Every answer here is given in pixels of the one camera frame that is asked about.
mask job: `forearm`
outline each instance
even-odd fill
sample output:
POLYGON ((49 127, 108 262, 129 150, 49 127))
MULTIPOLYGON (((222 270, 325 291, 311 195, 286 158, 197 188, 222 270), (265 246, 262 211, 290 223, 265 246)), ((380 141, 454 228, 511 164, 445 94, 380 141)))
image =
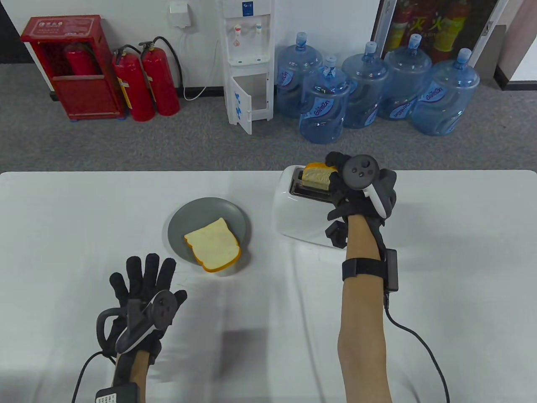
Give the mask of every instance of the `forearm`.
MULTIPOLYGON (((375 238, 362 216, 349 217, 347 259, 380 259, 375 238)), ((383 280, 358 275, 343 284, 338 354, 347 403, 391 403, 382 322, 383 280)))
POLYGON ((140 403, 146 403, 146 380, 149 370, 149 353, 138 351, 134 359, 134 365, 130 371, 130 381, 140 388, 140 403))
POLYGON ((130 365, 130 358, 124 357, 128 364, 126 364, 125 361, 121 361, 121 358, 121 355, 118 356, 113 386, 134 382, 140 389, 140 403, 146 403, 146 379, 147 371, 149 369, 149 353, 142 350, 136 352, 134 362, 130 367, 130 373, 128 372, 128 366, 125 368, 126 365, 130 365))

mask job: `plate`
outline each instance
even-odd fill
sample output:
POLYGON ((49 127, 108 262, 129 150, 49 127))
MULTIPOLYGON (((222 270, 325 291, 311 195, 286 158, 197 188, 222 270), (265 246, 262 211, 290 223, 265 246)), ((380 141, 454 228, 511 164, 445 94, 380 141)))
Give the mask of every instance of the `plate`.
POLYGON ((193 200, 173 215, 168 225, 168 241, 173 251, 182 259, 199 265, 185 235, 223 218, 242 247, 246 238, 246 217, 236 205, 218 197, 193 200))

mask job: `red cabinet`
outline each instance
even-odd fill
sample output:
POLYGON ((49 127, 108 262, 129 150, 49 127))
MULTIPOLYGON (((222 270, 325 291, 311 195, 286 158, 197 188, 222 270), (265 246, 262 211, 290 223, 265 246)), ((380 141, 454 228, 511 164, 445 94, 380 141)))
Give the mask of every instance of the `red cabinet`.
POLYGON ((125 117, 100 22, 100 16, 32 17, 21 35, 71 120, 125 117), (79 75, 83 72, 97 74, 79 75))

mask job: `fire extinguisher cabinet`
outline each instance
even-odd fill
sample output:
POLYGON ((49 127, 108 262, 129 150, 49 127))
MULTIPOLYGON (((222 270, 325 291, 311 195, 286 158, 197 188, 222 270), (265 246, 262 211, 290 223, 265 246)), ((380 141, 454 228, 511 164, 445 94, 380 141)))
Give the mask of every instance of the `fire extinguisher cabinet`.
POLYGON ((32 17, 29 42, 69 119, 125 117, 100 16, 32 17))
POLYGON ((274 0, 216 0, 229 122, 274 115, 274 0))

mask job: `glove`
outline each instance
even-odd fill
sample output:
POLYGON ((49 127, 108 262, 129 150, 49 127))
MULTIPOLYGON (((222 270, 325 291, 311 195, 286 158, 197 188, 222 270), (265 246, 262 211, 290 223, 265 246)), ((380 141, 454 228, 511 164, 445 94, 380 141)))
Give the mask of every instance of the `glove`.
MULTIPOLYGON (((114 288, 115 297, 119 301, 121 308, 127 306, 129 299, 140 299, 142 307, 152 300, 152 298, 162 290, 169 290, 173 273, 175 272, 176 262, 174 259, 167 258, 158 272, 159 257, 152 253, 146 257, 146 268, 142 276, 142 261, 138 256, 132 256, 127 259, 127 276, 129 278, 129 289, 125 285, 125 280, 120 273, 113 273, 110 276, 110 285, 114 288)), ((186 300, 187 295, 185 290, 177 291, 175 294, 177 300, 177 308, 186 300)), ((119 316, 114 319, 110 335, 106 340, 106 347, 103 349, 103 354, 107 357, 117 356, 115 343, 119 335, 127 327, 127 318, 119 316)), ((145 337, 134 350, 147 351, 151 357, 151 364, 155 362, 158 353, 162 346, 160 339, 164 336, 161 330, 153 330, 145 337)))
MULTIPOLYGON (((330 152, 325 159, 325 164, 329 167, 335 167, 337 172, 333 172, 330 175, 329 192, 334 204, 335 209, 328 213, 328 220, 335 220, 343 218, 343 222, 336 222, 333 227, 333 231, 339 231, 338 238, 343 240, 335 246, 344 248, 346 246, 346 238, 349 233, 348 221, 349 215, 363 215, 367 221, 369 229, 371 230, 375 241, 379 247, 380 257, 384 260, 386 256, 386 246, 380 234, 380 226, 384 225, 385 219, 381 218, 376 211, 371 200, 364 195, 362 190, 354 190, 349 188, 344 182, 342 177, 343 167, 345 163, 351 159, 350 155, 345 155, 337 152, 330 152)), ((382 186, 385 190, 385 194, 388 195, 390 203, 395 206, 397 195, 394 190, 395 181, 397 180, 397 174, 389 169, 381 169, 379 172, 379 178, 376 185, 382 186)))

